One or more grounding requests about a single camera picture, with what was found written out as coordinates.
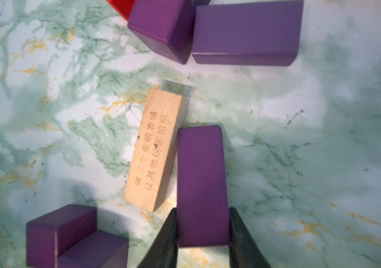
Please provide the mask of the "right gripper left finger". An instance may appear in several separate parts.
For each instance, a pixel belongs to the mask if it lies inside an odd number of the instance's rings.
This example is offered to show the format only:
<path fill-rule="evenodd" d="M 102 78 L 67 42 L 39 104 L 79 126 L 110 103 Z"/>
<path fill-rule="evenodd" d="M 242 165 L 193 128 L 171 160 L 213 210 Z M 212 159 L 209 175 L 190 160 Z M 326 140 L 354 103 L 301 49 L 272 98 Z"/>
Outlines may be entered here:
<path fill-rule="evenodd" d="M 176 268 L 177 239 L 177 209 L 173 208 L 138 268 Z"/>

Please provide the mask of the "purple long brick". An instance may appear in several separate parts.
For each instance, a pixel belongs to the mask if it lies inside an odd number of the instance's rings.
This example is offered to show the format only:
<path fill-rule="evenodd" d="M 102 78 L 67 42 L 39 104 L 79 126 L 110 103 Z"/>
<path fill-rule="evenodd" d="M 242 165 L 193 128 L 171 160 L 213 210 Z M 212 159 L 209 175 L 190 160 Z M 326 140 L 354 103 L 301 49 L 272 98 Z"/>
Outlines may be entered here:
<path fill-rule="evenodd" d="M 179 130 L 177 182 L 178 246 L 228 245 L 230 219 L 220 126 Z"/>

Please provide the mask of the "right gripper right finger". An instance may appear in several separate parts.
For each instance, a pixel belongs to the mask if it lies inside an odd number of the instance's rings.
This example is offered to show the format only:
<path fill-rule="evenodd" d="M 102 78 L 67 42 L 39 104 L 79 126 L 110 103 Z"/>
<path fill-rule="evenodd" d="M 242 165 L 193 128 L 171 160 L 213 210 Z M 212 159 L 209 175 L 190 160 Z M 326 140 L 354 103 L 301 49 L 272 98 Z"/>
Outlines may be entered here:
<path fill-rule="evenodd" d="M 236 208 L 229 209 L 231 243 L 229 264 L 231 268 L 271 268 L 261 254 Z"/>

